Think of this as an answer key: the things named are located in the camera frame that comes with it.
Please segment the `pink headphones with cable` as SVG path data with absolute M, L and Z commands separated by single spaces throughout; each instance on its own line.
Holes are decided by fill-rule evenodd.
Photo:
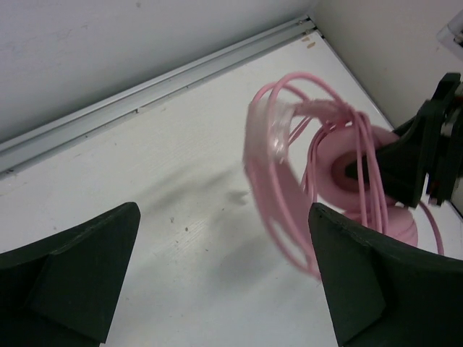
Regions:
M 417 245 L 416 222 L 386 194 L 374 154 L 397 140 L 310 73 L 292 72 L 257 92 L 247 112 L 245 173 L 267 232 L 298 270 L 320 277 L 308 225 L 318 199 Z

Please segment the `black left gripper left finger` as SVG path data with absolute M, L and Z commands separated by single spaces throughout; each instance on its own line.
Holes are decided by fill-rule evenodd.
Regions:
M 106 342 L 140 225 L 126 202 L 1 254 L 2 346 Z

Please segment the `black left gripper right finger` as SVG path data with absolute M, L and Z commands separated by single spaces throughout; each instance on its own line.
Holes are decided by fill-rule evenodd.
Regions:
M 308 225 L 339 346 L 462 345 L 462 261 L 321 203 L 310 208 Z

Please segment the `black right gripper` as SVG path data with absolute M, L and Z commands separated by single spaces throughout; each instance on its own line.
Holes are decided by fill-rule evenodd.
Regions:
M 385 195 L 417 207 L 428 174 L 430 203 L 450 200 L 462 178 L 462 76 L 447 73 L 417 114 L 375 151 Z

